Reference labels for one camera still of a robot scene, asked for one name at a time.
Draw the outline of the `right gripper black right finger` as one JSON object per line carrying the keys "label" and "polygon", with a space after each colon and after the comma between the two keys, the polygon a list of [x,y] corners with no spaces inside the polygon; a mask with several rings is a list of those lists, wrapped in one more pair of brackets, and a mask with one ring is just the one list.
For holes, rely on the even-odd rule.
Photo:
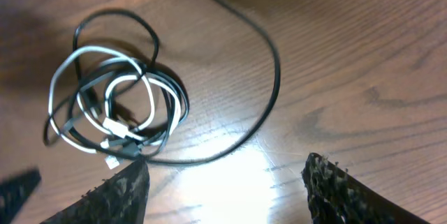
{"label": "right gripper black right finger", "polygon": [[312,223],[426,224],[421,217],[387,200],[331,163],[310,153],[302,171]]}

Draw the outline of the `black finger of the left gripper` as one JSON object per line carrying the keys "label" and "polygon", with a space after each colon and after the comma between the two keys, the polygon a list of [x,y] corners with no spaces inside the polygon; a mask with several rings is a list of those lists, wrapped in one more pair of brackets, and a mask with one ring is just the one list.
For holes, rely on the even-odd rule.
{"label": "black finger of the left gripper", "polygon": [[10,224],[41,182],[37,168],[25,170],[1,182],[1,224]]}

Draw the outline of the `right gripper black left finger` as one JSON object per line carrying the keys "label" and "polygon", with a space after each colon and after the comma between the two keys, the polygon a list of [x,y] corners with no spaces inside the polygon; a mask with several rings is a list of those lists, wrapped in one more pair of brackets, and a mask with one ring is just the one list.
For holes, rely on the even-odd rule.
{"label": "right gripper black left finger", "polygon": [[43,223],[143,224],[149,187],[146,162],[134,161]]}

